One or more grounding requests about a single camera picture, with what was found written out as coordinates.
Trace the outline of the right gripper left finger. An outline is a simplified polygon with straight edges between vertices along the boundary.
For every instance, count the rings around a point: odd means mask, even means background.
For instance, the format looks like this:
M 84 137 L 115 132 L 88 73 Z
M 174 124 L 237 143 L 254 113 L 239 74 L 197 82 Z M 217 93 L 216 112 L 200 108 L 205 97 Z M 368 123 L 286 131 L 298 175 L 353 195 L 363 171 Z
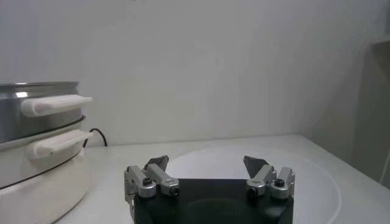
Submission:
M 169 176 L 165 171 L 169 156 L 163 155 L 151 158 L 141 169 L 138 166 L 128 166 L 124 171 L 124 198 L 130 201 L 135 197 L 149 199 L 160 193 L 169 197 L 180 195 L 179 180 Z

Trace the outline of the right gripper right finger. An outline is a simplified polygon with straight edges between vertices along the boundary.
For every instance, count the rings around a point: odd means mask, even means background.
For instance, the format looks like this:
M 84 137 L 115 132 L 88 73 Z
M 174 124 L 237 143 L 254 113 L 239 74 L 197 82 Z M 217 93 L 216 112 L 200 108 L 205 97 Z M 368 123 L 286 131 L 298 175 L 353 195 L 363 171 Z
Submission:
M 294 196 L 295 173 L 289 167 L 282 167 L 279 173 L 264 159 L 244 156 L 244 165 L 250 176 L 246 181 L 248 199 L 256 200 L 267 192 L 277 200 Z

